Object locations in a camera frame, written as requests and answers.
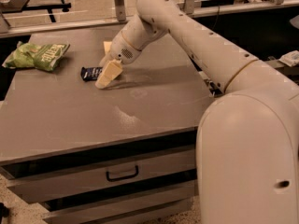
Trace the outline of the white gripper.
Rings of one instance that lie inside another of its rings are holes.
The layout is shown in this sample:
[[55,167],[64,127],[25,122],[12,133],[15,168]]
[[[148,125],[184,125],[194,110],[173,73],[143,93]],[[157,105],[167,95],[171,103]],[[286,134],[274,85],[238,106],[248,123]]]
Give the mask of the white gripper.
[[120,31],[113,38],[112,44],[99,63],[103,67],[95,86],[103,89],[122,73],[122,64],[132,63],[141,54],[141,39],[131,32]]

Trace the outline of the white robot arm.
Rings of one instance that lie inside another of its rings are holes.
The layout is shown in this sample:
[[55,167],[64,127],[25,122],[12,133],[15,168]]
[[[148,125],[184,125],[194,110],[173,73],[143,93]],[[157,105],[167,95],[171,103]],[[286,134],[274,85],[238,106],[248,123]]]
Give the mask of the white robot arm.
[[106,87],[151,42],[171,35],[222,96],[196,139],[202,224],[299,224],[299,87],[194,21],[172,0],[136,0],[100,62]]

